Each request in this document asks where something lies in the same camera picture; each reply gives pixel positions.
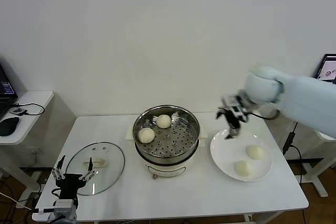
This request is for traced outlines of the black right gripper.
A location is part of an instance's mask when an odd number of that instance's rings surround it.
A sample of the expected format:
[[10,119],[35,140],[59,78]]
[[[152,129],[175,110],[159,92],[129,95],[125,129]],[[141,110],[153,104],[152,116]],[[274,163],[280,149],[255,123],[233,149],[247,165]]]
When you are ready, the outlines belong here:
[[240,122],[239,119],[234,115],[231,109],[225,106],[218,107],[216,112],[216,119],[218,120],[221,116],[226,118],[228,123],[229,131],[225,139],[236,138],[240,134]]

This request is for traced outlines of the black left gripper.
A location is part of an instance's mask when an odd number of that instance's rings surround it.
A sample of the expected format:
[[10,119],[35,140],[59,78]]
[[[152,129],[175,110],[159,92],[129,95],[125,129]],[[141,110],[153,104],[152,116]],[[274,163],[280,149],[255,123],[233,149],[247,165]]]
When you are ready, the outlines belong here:
[[88,171],[85,175],[63,174],[62,165],[65,155],[58,161],[57,166],[52,169],[52,175],[56,180],[56,186],[60,188],[59,199],[77,199],[78,189],[83,187],[83,181],[90,180],[94,175],[92,158],[89,159]]

